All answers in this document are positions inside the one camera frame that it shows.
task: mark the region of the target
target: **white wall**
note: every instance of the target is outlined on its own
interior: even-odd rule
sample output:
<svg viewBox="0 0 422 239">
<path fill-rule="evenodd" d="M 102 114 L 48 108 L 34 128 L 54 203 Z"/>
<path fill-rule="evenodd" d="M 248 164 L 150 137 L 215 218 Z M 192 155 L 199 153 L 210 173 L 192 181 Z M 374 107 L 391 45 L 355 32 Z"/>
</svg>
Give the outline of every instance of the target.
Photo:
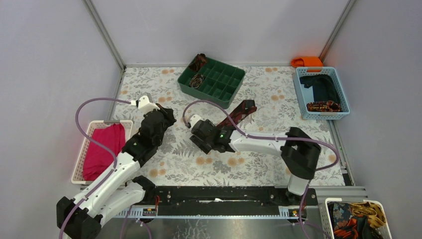
<svg viewBox="0 0 422 239">
<path fill-rule="evenodd" d="M 351 114 L 338 122 L 357 184 L 386 208 L 393 238 L 420 238 L 422 4 L 358 1 L 331 49 Z"/>
<path fill-rule="evenodd" d="M 347 0 L 94 0 L 126 64 L 289 64 L 318 56 Z"/>
<path fill-rule="evenodd" d="M 2 1 L 0 22 L 0 238 L 56 238 L 56 203 L 78 189 L 75 111 L 112 97 L 119 69 L 81 0 Z"/>
</svg>

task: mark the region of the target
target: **green compartment box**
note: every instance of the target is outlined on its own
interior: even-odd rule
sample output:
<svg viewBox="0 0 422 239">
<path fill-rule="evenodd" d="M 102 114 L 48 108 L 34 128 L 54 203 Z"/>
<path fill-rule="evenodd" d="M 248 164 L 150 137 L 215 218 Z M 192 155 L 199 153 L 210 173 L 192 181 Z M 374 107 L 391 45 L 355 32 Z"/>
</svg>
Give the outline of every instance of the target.
<svg viewBox="0 0 422 239">
<path fill-rule="evenodd" d="M 198 73 L 187 67 L 180 75 L 177 82 L 183 93 L 201 100 L 212 101 L 224 109 L 227 109 L 242 85 L 245 71 L 209 57 L 207 57 L 207 59 L 208 63 L 206 63 Z M 198 89 L 189 86 L 192 77 L 196 74 L 201 74 L 206 77 Z"/>
</svg>

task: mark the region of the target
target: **pink fabric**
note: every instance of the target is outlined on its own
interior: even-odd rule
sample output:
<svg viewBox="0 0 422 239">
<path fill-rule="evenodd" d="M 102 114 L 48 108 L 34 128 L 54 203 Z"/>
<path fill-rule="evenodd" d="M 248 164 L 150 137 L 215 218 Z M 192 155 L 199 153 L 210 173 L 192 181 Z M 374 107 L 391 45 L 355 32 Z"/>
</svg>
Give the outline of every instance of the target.
<svg viewBox="0 0 422 239">
<path fill-rule="evenodd" d="M 125 144 L 124 127 L 121 124 L 113 124 L 107 128 L 97 128 L 92 138 L 111 149 L 117 156 Z M 90 142 L 82 176 L 87 181 L 93 181 L 112 163 L 113 157 L 109 152 Z"/>
</svg>

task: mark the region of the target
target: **blue basket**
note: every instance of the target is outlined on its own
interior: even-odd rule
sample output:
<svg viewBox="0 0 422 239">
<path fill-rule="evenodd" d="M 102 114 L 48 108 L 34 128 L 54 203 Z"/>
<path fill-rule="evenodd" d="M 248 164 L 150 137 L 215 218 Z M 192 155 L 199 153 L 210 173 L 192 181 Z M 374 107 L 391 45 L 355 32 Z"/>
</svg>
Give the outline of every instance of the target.
<svg viewBox="0 0 422 239">
<path fill-rule="evenodd" d="M 319 72 L 308 72 L 308 70 L 321 70 Z M 340 105 L 343 112 L 310 112 L 306 108 L 306 104 L 314 102 L 314 91 L 312 87 L 308 89 L 300 82 L 302 76 L 315 76 L 315 75 L 329 75 L 334 83 L 335 90 L 340 97 Z M 343 87 L 341 86 L 340 79 L 337 77 L 337 72 L 333 67 L 298 67 L 293 76 L 293 83 L 295 84 L 296 95 L 298 96 L 299 107 L 301 109 L 302 118 L 306 120 L 339 120 L 350 114 L 349 102 L 344 95 Z"/>
</svg>

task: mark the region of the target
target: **orange towel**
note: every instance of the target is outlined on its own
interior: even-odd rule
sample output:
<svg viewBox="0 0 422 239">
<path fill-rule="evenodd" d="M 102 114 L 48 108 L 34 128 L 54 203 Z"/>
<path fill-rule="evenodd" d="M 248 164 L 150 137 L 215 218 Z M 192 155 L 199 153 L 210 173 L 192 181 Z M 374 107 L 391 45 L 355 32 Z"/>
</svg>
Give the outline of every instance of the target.
<svg viewBox="0 0 422 239">
<path fill-rule="evenodd" d="M 298 57 L 291 61 L 293 67 L 300 67 L 300 66 L 324 66 L 321 60 L 316 56 L 305 56 L 305 57 Z"/>
</svg>

